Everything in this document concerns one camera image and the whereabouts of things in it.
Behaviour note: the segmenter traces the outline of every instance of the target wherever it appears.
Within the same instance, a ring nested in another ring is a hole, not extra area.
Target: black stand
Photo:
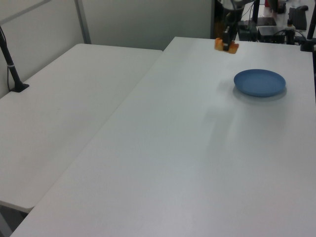
[[[255,0],[253,2],[253,12],[252,12],[252,18],[251,20],[256,23],[257,26],[276,26],[276,21],[273,17],[259,17],[259,6],[260,6],[260,0]]]
[[[19,78],[19,75],[15,69],[14,63],[9,53],[8,47],[6,45],[6,41],[2,32],[2,29],[0,31],[0,47],[15,83],[15,87],[11,91],[21,92],[25,90],[27,87],[29,87],[29,85],[23,84]]]
[[[313,38],[315,26],[316,26],[316,4],[314,6],[313,16],[312,16],[310,28],[308,30],[307,38],[306,38],[306,40],[303,39],[300,42],[301,43],[301,51],[304,51],[304,52],[312,52],[313,51],[313,47],[316,44],[316,39]]]

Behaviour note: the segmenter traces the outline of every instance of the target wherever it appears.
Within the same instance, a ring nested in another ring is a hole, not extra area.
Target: white wall
[[[0,0],[0,23],[26,9],[38,5],[44,0]]]
[[[74,0],[51,0],[1,27],[21,81],[34,75],[74,45],[83,43]],[[0,98],[7,92],[6,62],[1,53]]]
[[[210,38],[214,0],[81,0],[93,44],[164,50],[175,36]]]

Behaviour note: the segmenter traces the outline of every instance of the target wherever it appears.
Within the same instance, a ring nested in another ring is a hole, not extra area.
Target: blue plate
[[[238,73],[234,83],[241,92],[258,97],[269,97],[283,92],[284,78],[268,70],[251,69]]]

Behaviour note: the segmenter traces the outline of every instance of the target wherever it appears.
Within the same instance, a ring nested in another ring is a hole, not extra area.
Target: orange object
[[[239,44],[232,41],[231,44],[229,45],[229,50],[226,52],[235,54],[237,52],[238,47],[239,47]],[[218,51],[224,51],[224,44],[223,44],[223,40],[221,38],[215,39],[214,48]]]

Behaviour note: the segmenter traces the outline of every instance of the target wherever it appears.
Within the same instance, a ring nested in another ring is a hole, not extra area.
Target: table
[[[78,44],[0,99],[0,205],[30,210],[161,55]]]
[[[312,54],[213,47],[175,38],[12,237],[314,236]],[[240,93],[253,68],[287,90]]]
[[[252,3],[248,3],[246,4],[243,14],[251,7]],[[301,5],[307,5],[309,7],[309,10],[306,11],[306,21],[307,21],[307,30],[306,31],[301,31],[304,34],[304,36],[307,37],[307,33],[308,30],[310,28],[310,24],[311,24],[311,19],[312,19],[312,15],[313,15],[313,10],[314,10],[314,6],[315,6],[315,1],[313,0],[301,0]],[[259,13],[258,13],[258,17],[273,17],[276,21],[276,25],[277,26],[286,26],[287,25],[287,19],[288,19],[288,14],[290,12],[290,8],[292,7],[292,0],[289,0],[286,2],[286,12],[284,14],[276,14],[274,12],[270,11],[269,7],[265,7],[264,5],[260,5],[259,6]],[[245,14],[242,17],[242,21],[247,21],[249,19],[249,13],[250,11]]]

